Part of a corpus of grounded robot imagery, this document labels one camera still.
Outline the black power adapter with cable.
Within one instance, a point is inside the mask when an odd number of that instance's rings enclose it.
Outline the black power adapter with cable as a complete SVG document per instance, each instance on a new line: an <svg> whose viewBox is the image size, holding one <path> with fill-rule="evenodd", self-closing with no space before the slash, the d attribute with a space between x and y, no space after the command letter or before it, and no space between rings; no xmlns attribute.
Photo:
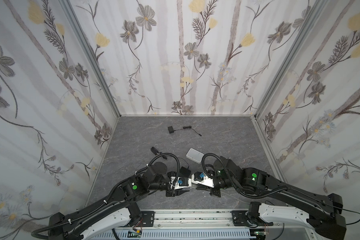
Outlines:
<svg viewBox="0 0 360 240"><path fill-rule="evenodd" d="M159 150L158 150L157 148L155 148L155 147L151 147L151 152L152 152L155 156L158 156L158 155L161 155L161 154L162 154L162 152L159 151ZM167 160L167 159L168 159L167 156L162 156L162 158L163 158L164 160ZM190 165L189 165L189 163L188 163L185 159L180 158L180 157L178 157L178 159L184 161L185 164L187 165L187 169L190 169Z"/></svg>

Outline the black network switch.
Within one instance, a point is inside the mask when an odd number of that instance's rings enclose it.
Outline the black network switch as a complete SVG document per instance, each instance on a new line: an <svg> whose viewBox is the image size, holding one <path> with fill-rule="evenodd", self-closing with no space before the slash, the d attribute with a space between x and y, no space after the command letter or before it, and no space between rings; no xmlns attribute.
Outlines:
<svg viewBox="0 0 360 240"><path fill-rule="evenodd" d="M180 171L179 171L179 177L181 178L190 178L192 175L192 171L185 168L185 167L181 167Z"/></svg>

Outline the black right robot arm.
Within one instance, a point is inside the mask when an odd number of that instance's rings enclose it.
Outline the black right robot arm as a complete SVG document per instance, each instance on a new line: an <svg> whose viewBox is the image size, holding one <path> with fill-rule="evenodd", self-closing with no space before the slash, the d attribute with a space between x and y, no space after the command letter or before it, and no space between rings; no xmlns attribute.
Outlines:
<svg viewBox="0 0 360 240"><path fill-rule="evenodd" d="M234 188L248 199L272 198L307 213L304 219L317 234L330 240L345 239L347 227L342 213L345 211L340 195L318 195L287 184L256 168L241 168L231 159L213 153L203 155L202 172L194 173L197 184L211 180L211 194L220 195L221 189Z"/></svg>

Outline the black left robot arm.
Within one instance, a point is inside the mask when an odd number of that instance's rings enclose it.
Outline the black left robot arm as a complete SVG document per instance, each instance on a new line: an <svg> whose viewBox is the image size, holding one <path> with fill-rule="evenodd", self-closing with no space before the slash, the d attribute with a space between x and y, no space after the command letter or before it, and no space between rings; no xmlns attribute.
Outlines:
<svg viewBox="0 0 360 240"><path fill-rule="evenodd" d="M141 211L137 205L153 191L165 191L168 197L177 195L175 184L191 175L189 168L180 164L177 156L164 153L155 156L145 167L115 184L99 201L71 214L54 214L47 227L34 230L31 235L41 240L84 240L85 231L118 210L127 210L127 226L137 224Z"/></svg>

